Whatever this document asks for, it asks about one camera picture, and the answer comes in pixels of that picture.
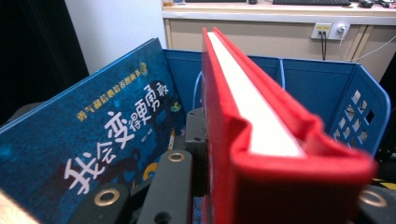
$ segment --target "blue plastic basket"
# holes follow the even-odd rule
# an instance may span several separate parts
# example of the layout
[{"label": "blue plastic basket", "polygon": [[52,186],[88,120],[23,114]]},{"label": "blue plastic basket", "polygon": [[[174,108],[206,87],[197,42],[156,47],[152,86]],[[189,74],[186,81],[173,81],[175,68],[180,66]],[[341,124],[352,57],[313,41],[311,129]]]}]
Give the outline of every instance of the blue plastic basket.
[{"label": "blue plastic basket", "polygon": [[[167,49],[165,55],[186,112],[200,106],[202,53]],[[319,115],[326,133],[375,155],[388,124],[390,102],[360,64],[249,58],[309,111]]]}]

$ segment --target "children's book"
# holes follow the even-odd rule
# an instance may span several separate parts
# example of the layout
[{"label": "children's book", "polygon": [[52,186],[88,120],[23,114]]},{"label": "children's book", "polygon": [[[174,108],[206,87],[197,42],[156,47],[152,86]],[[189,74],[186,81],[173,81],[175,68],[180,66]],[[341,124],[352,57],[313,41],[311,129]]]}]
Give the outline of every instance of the children's book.
[{"label": "children's book", "polygon": [[9,123],[0,130],[3,195],[40,223],[67,223],[93,189],[139,185],[184,134],[173,83],[151,39]]},{"label": "children's book", "polygon": [[204,223],[344,224],[375,175],[219,29],[204,29]]}]

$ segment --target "book title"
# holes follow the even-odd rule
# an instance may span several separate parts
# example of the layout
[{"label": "book title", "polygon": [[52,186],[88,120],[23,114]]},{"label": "book title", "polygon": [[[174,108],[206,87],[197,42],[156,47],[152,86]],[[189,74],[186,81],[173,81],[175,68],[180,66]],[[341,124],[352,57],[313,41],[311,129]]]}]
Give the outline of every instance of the book title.
[{"label": "book title", "polygon": [[[111,98],[110,96],[114,96],[112,95],[113,92],[120,92],[125,88],[124,85],[132,83],[136,77],[146,75],[148,73],[146,65],[144,63],[140,65],[140,70],[136,70],[120,82],[122,85],[116,85],[117,87],[115,86],[112,90],[107,92],[106,97],[101,96],[100,99],[98,99],[100,104],[107,102],[108,99]],[[69,189],[79,187],[78,195],[81,193],[87,194],[91,188],[91,181],[98,179],[100,175],[105,173],[107,167],[113,165],[111,163],[117,158],[117,150],[124,150],[127,143],[134,141],[135,133],[147,125],[151,119],[149,108],[153,112],[158,110],[161,106],[159,98],[164,97],[168,93],[166,85],[163,85],[159,81],[151,85],[148,84],[142,91],[146,94],[141,99],[135,101],[135,108],[130,115],[123,116],[121,112],[116,111],[107,112],[108,122],[103,126],[106,130],[107,141],[97,142],[93,153],[86,151],[79,157],[67,160],[64,168],[64,179],[74,178]],[[80,119],[84,120],[87,118],[85,112],[80,112],[80,115],[81,114],[84,114],[84,116],[79,116]],[[152,132],[153,130],[150,128],[141,141],[145,142]]]},{"label": "book title", "polygon": [[85,106],[82,110],[77,113],[77,119],[79,121],[84,121],[88,118],[91,113],[94,113],[102,105],[106,104],[111,98],[116,94],[119,94],[126,86],[133,83],[138,77],[145,76],[148,73],[147,65],[145,63],[140,63],[140,67],[135,69],[129,76],[120,80],[107,92],[104,92],[97,99],[95,99],[90,105]]}]

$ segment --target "power socket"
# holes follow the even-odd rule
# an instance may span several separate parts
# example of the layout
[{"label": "power socket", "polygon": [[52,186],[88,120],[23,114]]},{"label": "power socket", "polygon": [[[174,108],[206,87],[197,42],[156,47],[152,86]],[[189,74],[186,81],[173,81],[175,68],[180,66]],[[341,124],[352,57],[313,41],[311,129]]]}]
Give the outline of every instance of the power socket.
[{"label": "power socket", "polygon": [[332,23],[316,23],[314,27],[314,31],[312,31],[311,38],[321,39],[324,36],[322,36],[320,32],[326,32],[326,39],[328,39],[331,29],[332,29]]},{"label": "power socket", "polygon": [[341,40],[342,38],[345,38],[347,36],[349,27],[350,27],[350,24],[348,24],[348,23],[340,22],[340,23],[333,24],[332,29],[330,30],[329,39]]}]

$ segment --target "desk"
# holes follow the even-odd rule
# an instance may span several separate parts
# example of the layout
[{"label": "desk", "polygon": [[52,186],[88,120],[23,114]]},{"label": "desk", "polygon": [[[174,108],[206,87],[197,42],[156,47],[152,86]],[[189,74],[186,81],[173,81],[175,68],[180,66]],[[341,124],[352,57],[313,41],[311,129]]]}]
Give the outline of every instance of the desk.
[{"label": "desk", "polygon": [[[202,27],[216,26],[246,54],[321,60],[321,42],[311,39],[316,22],[351,24],[346,39],[327,41],[327,60],[350,60],[371,52],[396,35],[396,9],[276,6],[248,3],[187,3],[163,7],[169,49],[202,49]],[[357,60],[379,81],[396,51],[396,39]]]}]

